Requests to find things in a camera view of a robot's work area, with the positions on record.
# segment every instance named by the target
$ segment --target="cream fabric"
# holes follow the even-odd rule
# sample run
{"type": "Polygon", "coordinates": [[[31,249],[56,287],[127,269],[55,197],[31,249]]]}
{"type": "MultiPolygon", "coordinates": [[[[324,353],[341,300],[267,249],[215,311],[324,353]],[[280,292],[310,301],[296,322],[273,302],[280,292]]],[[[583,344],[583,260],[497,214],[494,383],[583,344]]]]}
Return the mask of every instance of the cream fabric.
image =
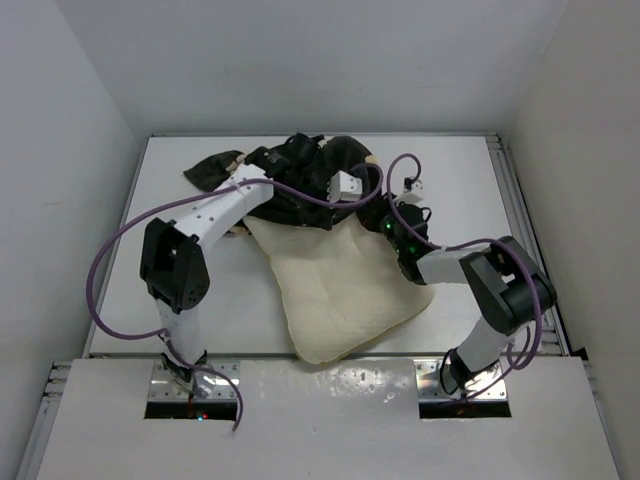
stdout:
{"type": "Polygon", "coordinates": [[[435,289],[408,282],[397,255],[356,215],[327,232],[244,219],[271,262],[289,334],[303,360],[346,355],[420,313],[435,289]]]}

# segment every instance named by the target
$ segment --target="folded cloth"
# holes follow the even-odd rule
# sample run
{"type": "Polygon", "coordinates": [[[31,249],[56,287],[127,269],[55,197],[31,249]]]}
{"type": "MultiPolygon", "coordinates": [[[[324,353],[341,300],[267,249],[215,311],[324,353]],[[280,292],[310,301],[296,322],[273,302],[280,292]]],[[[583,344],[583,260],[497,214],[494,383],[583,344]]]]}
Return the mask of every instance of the folded cloth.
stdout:
{"type": "Polygon", "coordinates": [[[332,230],[245,217],[269,257],[282,291],[298,356],[313,364],[337,360],[420,313],[432,286],[407,281],[397,255],[356,215],[332,230]]]}

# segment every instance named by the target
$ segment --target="white panel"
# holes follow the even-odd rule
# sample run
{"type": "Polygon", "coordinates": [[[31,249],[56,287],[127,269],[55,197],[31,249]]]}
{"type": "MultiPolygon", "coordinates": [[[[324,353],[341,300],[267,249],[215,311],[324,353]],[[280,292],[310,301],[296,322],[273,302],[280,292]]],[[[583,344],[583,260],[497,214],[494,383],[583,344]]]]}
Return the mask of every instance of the white panel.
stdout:
{"type": "Polygon", "coordinates": [[[53,360],[82,351],[84,278],[138,147],[53,0],[0,2],[0,479],[53,360]]]}
{"type": "Polygon", "coordinates": [[[135,131],[505,127],[566,0],[57,0],[135,131]]]}
{"type": "Polygon", "coordinates": [[[235,434],[231,422],[145,420],[151,368],[74,362],[38,479],[617,478],[576,358],[537,358],[507,378],[512,418],[475,420],[420,420],[406,359],[242,362],[235,434]]]}
{"type": "Polygon", "coordinates": [[[626,478],[640,478],[640,2],[571,3],[513,132],[574,347],[594,367],[626,478]]]}
{"type": "MultiPolygon", "coordinates": [[[[482,137],[358,136],[386,170],[400,153],[421,158],[425,204],[433,209],[429,232],[448,245],[479,237],[510,233],[485,139],[482,137]]],[[[182,175],[203,158],[225,150],[251,151],[277,145],[278,137],[152,138],[149,142],[128,218],[157,205],[194,195],[182,175]]],[[[393,178],[402,191],[405,176],[414,175],[411,161],[401,163],[393,178]]],[[[169,220],[179,211],[167,212],[169,220]]],[[[103,319],[114,329],[133,333],[159,327],[158,313],[139,278],[144,229],[125,235],[102,306],[103,319]]],[[[211,288],[200,304],[206,347],[212,353],[293,353],[282,300],[268,261],[253,238],[222,238],[207,258],[211,288]]],[[[429,308],[399,326],[380,342],[367,346],[376,353],[446,352],[471,332],[480,311],[466,285],[439,285],[429,308]]],[[[97,331],[94,353],[159,352],[152,338],[139,342],[113,339],[97,331]]]]}

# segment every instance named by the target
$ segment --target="gray wall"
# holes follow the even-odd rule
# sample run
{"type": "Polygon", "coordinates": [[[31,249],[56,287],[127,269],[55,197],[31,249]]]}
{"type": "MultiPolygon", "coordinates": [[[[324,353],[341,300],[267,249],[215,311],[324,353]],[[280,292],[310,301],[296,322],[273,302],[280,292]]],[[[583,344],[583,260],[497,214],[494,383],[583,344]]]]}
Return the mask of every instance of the gray wall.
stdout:
{"type": "Polygon", "coordinates": [[[139,148],[53,0],[0,2],[0,479],[53,360],[79,355],[90,260],[139,148]]]}
{"type": "Polygon", "coordinates": [[[573,0],[511,138],[625,478],[640,478],[640,2],[573,0]]]}
{"type": "Polygon", "coordinates": [[[134,133],[497,130],[566,0],[57,0],[134,133]]]}

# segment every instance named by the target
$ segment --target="white wall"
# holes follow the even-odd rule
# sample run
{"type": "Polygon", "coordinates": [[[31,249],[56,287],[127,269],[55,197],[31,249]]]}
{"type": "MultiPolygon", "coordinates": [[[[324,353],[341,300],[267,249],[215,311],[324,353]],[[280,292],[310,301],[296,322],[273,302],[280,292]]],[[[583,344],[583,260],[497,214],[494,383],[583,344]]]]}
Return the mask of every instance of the white wall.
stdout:
{"type": "Polygon", "coordinates": [[[640,478],[640,2],[573,0],[520,109],[517,170],[626,478],[640,478]]]}
{"type": "Polygon", "coordinates": [[[566,0],[57,0],[150,132],[493,131],[566,0]]]}
{"type": "Polygon", "coordinates": [[[53,0],[0,2],[0,479],[52,361],[82,352],[90,259],[138,146],[53,0]]]}

